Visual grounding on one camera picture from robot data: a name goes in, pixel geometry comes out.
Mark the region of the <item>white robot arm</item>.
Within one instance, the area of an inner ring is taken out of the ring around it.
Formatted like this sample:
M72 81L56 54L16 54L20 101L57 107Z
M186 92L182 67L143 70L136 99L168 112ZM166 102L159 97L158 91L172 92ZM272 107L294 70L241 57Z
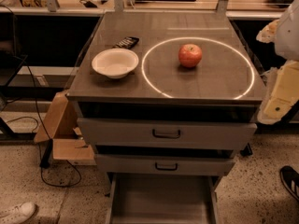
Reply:
M277 20L268 23L256 36L262 43L273 43L276 55L286 62L267 73L266 95L258 112L262 124L274 124L299 101L299 0Z

